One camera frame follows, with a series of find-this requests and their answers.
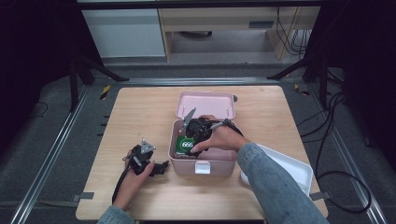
pink box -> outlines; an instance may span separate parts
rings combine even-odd
[[[177,117],[172,130],[169,158],[178,175],[221,175],[228,176],[233,173],[236,163],[236,152],[210,147],[203,151],[197,160],[175,158],[175,145],[183,119],[190,111],[196,108],[194,119],[201,115],[214,115],[217,119],[233,119],[235,109],[233,95],[223,92],[211,91],[184,91],[180,94],[177,104]]]

floor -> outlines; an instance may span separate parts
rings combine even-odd
[[[212,36],[177,34],[168,63],[132,63],[128,66],[108,64],[107,68],[116,74],[133,80],[162,80],[162,78],[257,78],[262,85],[279,85],[285,92],[300,134],[308,133],[324,121],[324,114],[315,97],[318,83],[306,84],[302,81],[304,68],[271,82],[265,77],[274,75],[291,63],[299,60],[299,55],[288,55],[277,60],[272,52],[264,31],[254,32],[213,32]],[[340,77],[342,71],[333,69]],[[79,85],[79,92],[86,93],[71,129],[64,128],[68,120],[70,92],[68,78],[50,83],[41,92],[31,118],[25,123],[10,146],[9,154],[0,165],[0,223],[8,223],[14,217],[21,201],[36,183],[35,177],[41,166],[53,156],[41,185],[36,186],[37,203],[24,217],[25,223],[94,223],[79,221],[75,217],[76,204],[70,203],[73,195],[80,194],[85,186],[89,171],[100,145],[112,106],[120,88],[128,85],[116,83],[94,72],[95,83],[86,87]],[[105,100],[100,95],[106,84],[111,88]],[[339,85],[329,84],[329,99],[340,91]],[[58,133],[65,132],[66,138],[59,139]],[[305,151],[311,165],[318,160],[320,141],[324,130],[302,137]],[[51,154],[54,148],[57,154]],[[348,213],[330,202],[328,220],[331,223],[396,223],[396,174],[390,168],[381,151],[364,144],[358,120],[347,101],[337,105],[334,113],[334,129],[323,144],[319,157],[318,172],[357,172],[364,179],[374,197],[369,212]],[[332,194],[334,202],[347,209],[362,209],[365,203],[359,191],[364,189],[349,177],[331,175],[319,181],[323,191]]]

